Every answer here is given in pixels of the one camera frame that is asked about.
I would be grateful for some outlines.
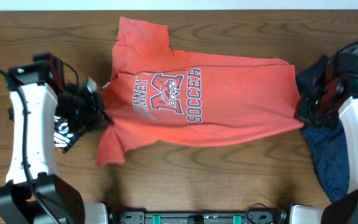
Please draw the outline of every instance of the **cable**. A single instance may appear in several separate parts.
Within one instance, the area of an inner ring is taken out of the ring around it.
[[[71,65],[67,64],[66,62],[63,62],[63,64],[66,65],[67,67],[69,67],[69,68],[74,72],[75,77],[77,78],[77,87],[79,87],[79,85],[80,85],[80,78],[79,78],[79,76],[78,76],[77,71],[76,71]]]
[[[252,205],[248,208],[248,210],[247,210],[247,212],[246,212],[246,218],[248,219],[249,222],[251,222],[251,224],[256,224],[256,223],[249,218],[248,213],[249,213],[249,210],[251,210],[251,208],[252,208],[253,206],[255,206],[255,205],[261,205],[261,206],[267,208],[266,205],[264,205],[264,204],[262,204],[262,203],[252,204]],[[274,221],[275,221],[275,219],[276,219],[276,218],[275,218],[276,215],[273,214],[271,211],[268,211],[268,212],[273,215],[273,221],[272,221],[271,223],[274,223]]]
[[[1,69],[0,69],[0,73],[3,76],[5,76],[8,80],[10,80],[11,82],[16,84],[15,89],[16,89],[17,94],[19,95],[19,98],[20,98],[20,100],[22,102],[22,105],[23,105],[22,166],[23,166],[23,170],[24,170],[25,179],[27,181],[27,185],[29,186],[31,193],[34,195],[35,199],[38,201],[38,203],[40,204],[42,209],[47,213],[47,215],[56,224],[61,224],[59,222],[58,218],[47,207],[45,202],[40,197],[40,194],[38,193],[38,191],[35,189],[34,185],[32,184],[32,177],[30,176],[30,172],[29,172],[29,162],[27,160],[27,123],[28,123],[27,115],[29,114],[29,110],[27,109],[27,103],[26,103],[26,100],[24,98],[22,88],[19,85],[17,85],[16,82],[13,81],[13,80],[15,80],[15,77],[13,77],[12,75],[7,74],[6,72],[2,71]]]

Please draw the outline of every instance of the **red t-shirt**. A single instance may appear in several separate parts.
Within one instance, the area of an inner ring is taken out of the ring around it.
[[[168,26],[120,18],[112,76],[103,91],[114,125],[102,135],[98,166],[163,140],[224,146],[300,128],[293,65],[280,59],[172,50]]]

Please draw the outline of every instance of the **folded navy cloth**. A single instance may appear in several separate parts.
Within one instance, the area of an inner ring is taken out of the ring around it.
[[[314,95],[317,91],[314,81],[324,73],[328,60],[324,55],[310,68],[296,75],[300,94]],[[346,196],[349,188],[349,160],[342,123],[339,122],[334,131],[308,125],[300,131],[308,145],[314,172],[328,199],[333,203]]]

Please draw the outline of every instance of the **wooden table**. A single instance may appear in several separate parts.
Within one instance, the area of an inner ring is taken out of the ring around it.
[[[173,49],[278,57],[297,71],[358,40],[358,11],[0,12],[0,66],[7,69],[51,51],[74,66],[82,81],[90,76],[101,86],[111,73],[119,16],[168,24]],[[75,80],[69,70],[67,80]],[[10,106],[0,76],[0,186],[11,163]],[[150,211],[245,210],[255,202],[329,204],[297,130],[227,147],[158,142],[127,153],[122,166],[98,168],[102,132],[86,134],[68,154],[56,152],[63,179],[88,202]]]

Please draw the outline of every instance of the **black cable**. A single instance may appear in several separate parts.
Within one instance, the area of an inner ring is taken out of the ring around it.
[[[18,85],[18,83],[14,82],[14,77],[12,75],[7,74],[6,72],[2,71],[0,69],[0,73],[5,76],[8,80],[16,84],[16,91],[19,95],[19,98],[23,105],[23,140],[22,140],[22,166],[24,170],[25,179],[27,181],[27,185],[30,188],[31,193],[34,195],[35,199],[38,201],[39,205],[42,207],[42,209],[47,213],[47,215],[56,223],[61,224],[58,220],[58,218],[50,211],[48,206],[45,204],[45,202],[40,197],[40,194],[35,189],[34,185],[32,184],[32,177],[30,176],[29,172],[29,162],[27,160],[27,123],[28,123],[28,117],[29,110],[27,109],[27,102],[24,98],[24,94],[22,91],[22,88]]]
[[[249,210],[251,210],[251,208],[252,208],[253,206],[255,206],[255,205],[261,205],[261,206],[267,208],[266,205],[264,205],[264,204],[262,204],[262,203],[252,204],[252,205],[248,208],[248,210],[247,210],[247,212],[246,212],[246,218],[248,219],[249,222],[251,222],[251,224],[256,224],[256,223],[249,218],[248,213],[249,213]],[[271,211],[268,211],[268,212],[273,215],[273,221],[272,221],[271,223],[274,223],[274,221],[275,221],[275,219],[276,219],[276,218],[275,218],[276,215],[273,214]]]
[[[75,77],[77,78],[77,87],[79,87],[79,85],[80,85],[80,78],[79,78],[79,76],[78,76],[77,71],[76,71],[71,65],[67,64],[66,62],[63,62],[63,64],[66,65],[67,67],[69,67],[69,68],[74,72]]]

